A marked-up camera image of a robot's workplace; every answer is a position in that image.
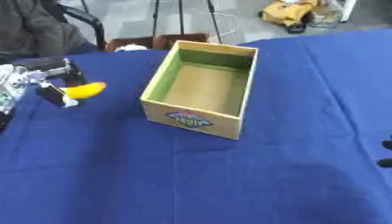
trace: blue tablecloth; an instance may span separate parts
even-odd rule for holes
[[[240,141],[148,122],[166,52],[73,56],[108,89],[81,108],[29,94],[0,136],[2,224],[392,223],[392,31],[260,49]]]

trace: tripod leg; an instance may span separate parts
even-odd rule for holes
[[[179,28],[181,30],[181,35],[184,35],[184,5],[182,0],[178,0],[179,8]]]
[[[208,4],[208,9],[210,10],[211,17],[213,18],[213,26],[215,27],[216,35],[218,36],[219,43],[222,44],[221,33],[219,32],[218,23],[215,17],[215,8],[211,0],[206,0]]]
[[[154,10],[154,14],[152,15],[154,17],[154,22],[153,22],[153,26],[152,26],[152,37],[155,37],[155,35],[157,34],[159,3],[160,3],[160,0],[155,0],[155,10]]]

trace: cable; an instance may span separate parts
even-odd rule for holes
[[[200,13],[200,14],[208,14],[208,15],[210,14],[209,12],[204,12],[204,11],[199,10],[199,9],[196,9],[196,8],[188,9],[188,11],[197,11],[197,12]],[[217,15],[217,16],[235,18],[235,20],[236,20],[236,22],[237,22],[237,26],[236,26],[233,30],[222,33],[222,34],[220,35],[220,37],[227,36],[227,35],[232,34],[232,33],[234,33],[234,32],[238,32],[238,31],[241,29],[241,22],[240,22],[241,19],[240,19],[238,16],[236,16],[236,15],[223,14],[223,13],[219,13],[219,12],[214,12],[213,14],[215,14],[215,15]],[[212,39],[218,39],[218,36],[215,35],[215,36],[210,37],[209,39],[210,39],[210,41],[211,41]]]

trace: white object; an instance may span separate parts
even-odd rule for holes
[[[127,51],[139,51],[147,50],[147,47],[143,45],[122,45],[115,49],[115,52],[127,52]]]
[[[343,8],[343,17],[341,22],[346,22],[350,18],[356,3],[357,0],[346,0],[345,6]]]
[[[300,0],[283,0],[286,4],[296,4],[299,3]]]
[[[340,22],[347,22],[348,19],[351,16],[351,13],[353,13],[354,7],[357,4],[357,0],[346,0],[346,2],[342,5],[338,3],[337,0],[330,0],[331,4],[334,4],[339,7],[339,9],[342,11],[343,16],[341,17]]]
[[[71,107],[76,107],[79,105],[79,102],[70,98],[66,94],[63,96],[63,102],[66,104],[63,106],[63,108],[71,108]]]

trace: cardboard box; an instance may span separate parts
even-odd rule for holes
[[[178,41],[141,97],[150,121],[238,139],[257,49]]]

